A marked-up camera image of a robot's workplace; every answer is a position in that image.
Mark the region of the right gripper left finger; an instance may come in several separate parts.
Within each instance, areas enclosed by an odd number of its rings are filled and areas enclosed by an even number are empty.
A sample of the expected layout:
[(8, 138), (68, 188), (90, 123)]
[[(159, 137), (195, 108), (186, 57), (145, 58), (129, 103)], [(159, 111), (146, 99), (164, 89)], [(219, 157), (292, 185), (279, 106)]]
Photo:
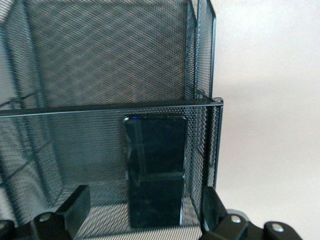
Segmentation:
[(90, 187), (80, 185), (55, 212), (43, 212), (21, 226), (0, 221), (2, 240), (73, 240), (91, 209)]

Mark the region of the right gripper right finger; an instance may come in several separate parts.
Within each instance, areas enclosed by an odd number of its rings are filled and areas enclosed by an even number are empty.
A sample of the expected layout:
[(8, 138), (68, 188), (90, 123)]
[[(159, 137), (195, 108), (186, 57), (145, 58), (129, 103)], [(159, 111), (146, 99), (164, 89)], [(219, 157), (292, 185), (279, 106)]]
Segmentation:
[(203, 219), (208, 227), (203, 240), (299, 240), (288, 224), (268, 221), (263, 228), (254, 225), (241, 211), (227, 210), (213, 187), (203, 189)]

